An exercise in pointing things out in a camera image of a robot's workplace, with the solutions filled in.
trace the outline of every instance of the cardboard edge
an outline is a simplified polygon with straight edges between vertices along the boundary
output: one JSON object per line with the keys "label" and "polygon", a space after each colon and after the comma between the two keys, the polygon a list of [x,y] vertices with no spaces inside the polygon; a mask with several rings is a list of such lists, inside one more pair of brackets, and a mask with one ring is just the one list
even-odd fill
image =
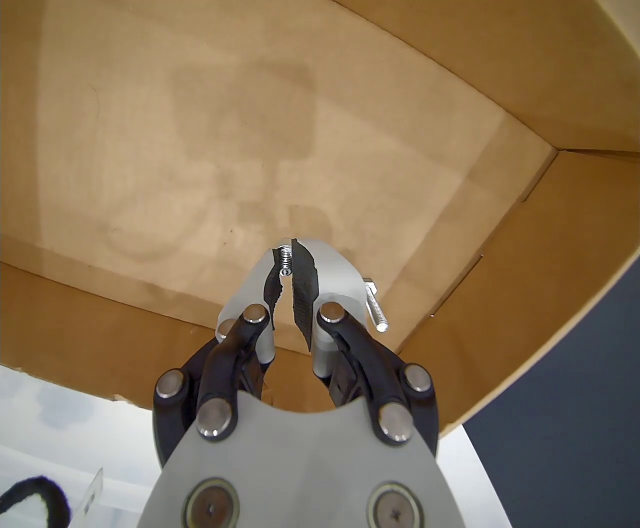
{"label": "cardboard edge", "polygon": [[606,286],[604,286],[598,293],[596,293],[587,302],[582,309],[576,313],[560,330],[558,330],[554,336],[547,341],[547,343],[540,348],[533,356],[531,356],[522,366],[518,368],[513,374],[511,374],[506,380],[504,380],[496,389],[491,391],[487,396],[482,398],[475,406],[473,406],[468,412],[463,414],[458,420],[451,424],[447,424],[446,427],[440,433],[440,437],[445,437],[451,431],[453,431],[459,425],[466,423],[473,416],[487,407],[493,400],[498,398],[504,391],[510,386],[516,383],[522,376],[524,376],[532,367],[534,367],[542,358],[544,358],[555,346],[560,343],[584,318],[593,310],[600,301],[609,293],[609,291],[620,281],[625,273],[631,268],[631,266],[640,259],[640,246],[636,249],[635,253],[628,258],[628,260],[622,265],[622,267],[611,277]]}

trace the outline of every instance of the screw head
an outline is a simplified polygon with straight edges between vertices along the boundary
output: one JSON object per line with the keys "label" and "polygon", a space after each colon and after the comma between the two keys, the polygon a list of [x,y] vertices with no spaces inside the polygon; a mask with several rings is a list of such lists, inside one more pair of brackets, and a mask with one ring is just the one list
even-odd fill
{"label": "screw head", "polygon": [[338,303],[324,303],[320,307],[320,317],[327,323],[335,324],[344,319],[345,311]]}
{"label": "screw head", "polygon": [[222,479],[208,479],[191,492],[184,508],[188,528],[236,526],[240,503],[234,487]]}
{"label": "screw head", "polygon": [[156,394],[162,399],[173,398],[184,385],[184,375],[177,369],[165,372],[156,383]]}
{"label": "screw head", "polygon": [[411,387],[416,392],[427,392],[433,385],[431,376],[420,365],[412,364],[404,368],[404,376]]}
{"label": "screw head", "polygon": [[422,526],[422,511],[418,500],[402,484],[378,486],[369,497],[371,528],[417,528]]}
{"label": "screw head", "polygon": [[227,319],[226,321],[222,321],[222,323],[220,323],[220,326],[218,327],[218,333],[220,334],[220,337],[222,339],[227,338],[227,335],[229,335],[229,332],[231,332],[231,329],[234,327],[235,323],[236,319]]}
{"label": "screw head", "polygon": [[258,324],[264,321],[267,316],[267,309],[259,304],[249,305],[242,314],[247,323]]}
{"label": "screw head", "polygon": [[213,440],[228,429],[232,416],[233,412],[227,400],[212,398],[200,407],[196,416],[196,427],[202,436]]}
{"label": "screw head", "polygon": [[395,401],[380,408],[378,423],[385,436],[399,444],[408,442],[413,435],[413,416],[409,409]]}

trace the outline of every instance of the black cable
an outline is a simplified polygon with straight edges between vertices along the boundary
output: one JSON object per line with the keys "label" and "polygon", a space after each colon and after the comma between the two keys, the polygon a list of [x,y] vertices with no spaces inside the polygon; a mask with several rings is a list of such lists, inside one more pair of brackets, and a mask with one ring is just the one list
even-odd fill
{"label": "black cable", "polygon": [[47,506],[47,528],[69,526],[71,509],[67,496],[60,486],[46,477],[33,477],[14,484],[0,496],[0,515],[33,495],[39,495]]}

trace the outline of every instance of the metal pin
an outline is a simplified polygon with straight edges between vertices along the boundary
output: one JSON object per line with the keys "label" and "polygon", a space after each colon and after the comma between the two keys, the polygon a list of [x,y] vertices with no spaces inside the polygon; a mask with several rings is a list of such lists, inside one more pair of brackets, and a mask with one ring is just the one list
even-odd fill
{"label": "metal pin", "polygon": [[200,407],[196,416],[196,426],[202,436],[212,440],[228,429],[232,416],[233,412],[227,400],[212,398]]}
{"label": "metal pin", "polygon": [[369,317],[371,321],[380,333],[385,333],[389,329],[389,322],[382,312],[382,308],[376,299],[378,288],[376,283],[370,278],[364,278],[364,285],[367,288],[367,310],[369,311]]}
{"label": "metal pin", "polygon": [[267,316],[267,309],[259,304],[249,305],[242,314],[247,323],[258,324],[264,321]]}
{"label": "metal pin", "polygon": [[408,442],[413,435],[413,416],[400,403],[383,405],[378,413],[378,423],[387,438],[399,444]]}
{"label": "metal pin", "polygon": [[173,398],[184,384],[184,375],[177,369],[165,372],[156,383],[156,393],[162,399]]}
{"label": "metal pin", "polygon": [[324,303],[320,307],[320,317],[327,323],[335,324],[344,319],[345,311],[338,303]]}
{"label": "metal pin", "polygon": [[429,373],[420,365],[407,365],[404,368],[404,376],[409,387],[416,392],[427,392],[433,384]]}
{"label": "metal pin", "polygon": [[218,327],[218,333],[220,334],[221,339],[226,339],[231,329],[234,327],[236,323],[236,319],[227,319],[226,321],[222,321],[220,326]]}

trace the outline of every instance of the threaded bolt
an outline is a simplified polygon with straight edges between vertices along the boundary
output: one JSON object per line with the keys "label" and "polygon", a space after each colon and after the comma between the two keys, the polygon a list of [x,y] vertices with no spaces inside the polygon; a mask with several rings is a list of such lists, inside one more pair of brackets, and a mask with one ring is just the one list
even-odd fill
{"label": "threaded bolt", "polygon": [[385,333],[389,329],[389,322],[382,312],[382,308],[376,299],[376,293],[378,292],[376,284],[370,279],[364,279],[364,284],[367,287],[367,309],[371,321],[380,333]]}

